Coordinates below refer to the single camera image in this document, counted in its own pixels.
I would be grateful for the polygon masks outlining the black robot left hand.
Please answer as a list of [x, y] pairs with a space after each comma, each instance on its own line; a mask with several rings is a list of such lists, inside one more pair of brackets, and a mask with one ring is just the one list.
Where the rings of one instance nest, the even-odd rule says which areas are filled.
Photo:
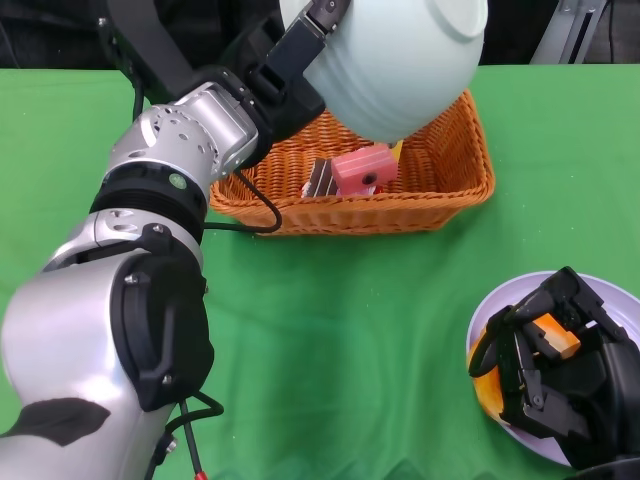
[[349, 1], [304, 1], [285, 26], [281, 10], [269, 1], [249, 17], [221, 57], [256, 98], [271, 138], [291, 138], [324, 110], [321, 95], [304, 77], [344, 19]]

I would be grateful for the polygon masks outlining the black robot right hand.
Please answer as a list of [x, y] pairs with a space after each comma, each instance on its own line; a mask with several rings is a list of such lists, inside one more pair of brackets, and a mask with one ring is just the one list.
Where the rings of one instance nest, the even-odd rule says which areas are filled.
[[481, 408], [577, 479], [639, 476], [639, 301], [570, 267], [516, 277], [472, 316]]

